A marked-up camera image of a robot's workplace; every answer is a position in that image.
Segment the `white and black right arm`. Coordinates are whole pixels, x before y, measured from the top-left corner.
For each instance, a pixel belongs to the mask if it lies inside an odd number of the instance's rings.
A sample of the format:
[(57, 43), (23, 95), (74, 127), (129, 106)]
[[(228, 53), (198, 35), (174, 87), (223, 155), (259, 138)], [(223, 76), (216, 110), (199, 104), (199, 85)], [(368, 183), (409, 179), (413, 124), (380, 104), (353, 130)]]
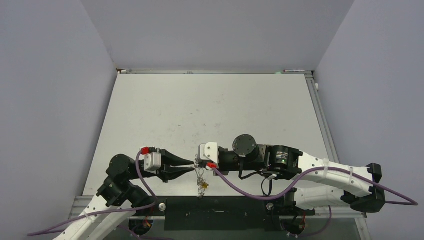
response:
[(200, 144), (196, 164), (215, 175), (237, 172), (240, 180), (258, 175), (268, 181), (292, 181), (282, 193), (258, 197), (262, 201), (283, 200), (282, 207), (289, 214), (325, 206), (378, 213), (386, 203), (385, 191), (377, 185), (382, 178), (379, 164), (343, 165), (297, 148), (258, 144), (249, 134), (238, 136), (232, 150), (216, 142)]

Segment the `large metal keyring with rings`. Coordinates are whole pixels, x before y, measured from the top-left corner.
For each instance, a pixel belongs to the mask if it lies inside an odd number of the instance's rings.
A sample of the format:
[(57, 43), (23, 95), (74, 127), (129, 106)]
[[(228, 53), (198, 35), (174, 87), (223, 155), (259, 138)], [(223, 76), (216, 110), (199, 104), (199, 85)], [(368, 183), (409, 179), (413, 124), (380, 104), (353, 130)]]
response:
[(198, 199), (203, 199), (205, 196), (205, 192), (209, 186), (209, 184), (204, 179), (205, 168), (200, 166), (199, 160), (196, 159), (194, 161), (194, 170), (197, 177), (197, 186), (198, 186)]

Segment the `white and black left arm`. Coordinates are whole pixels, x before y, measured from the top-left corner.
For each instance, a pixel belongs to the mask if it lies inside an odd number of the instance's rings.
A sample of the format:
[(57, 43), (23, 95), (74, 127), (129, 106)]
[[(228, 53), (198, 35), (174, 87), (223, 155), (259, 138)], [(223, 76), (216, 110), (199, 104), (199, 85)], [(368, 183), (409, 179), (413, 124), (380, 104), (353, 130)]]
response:
[(146, 182), (157, 177), (163, 183), (194, 170), (193, 162), (165, 149), (143, 147), (135, 159), (118, 154), (106, 170), (106, 179), (82, 213), (67, 220), (58, 240), (102, 240), (133, 215), (163, 213), (160, 201)]

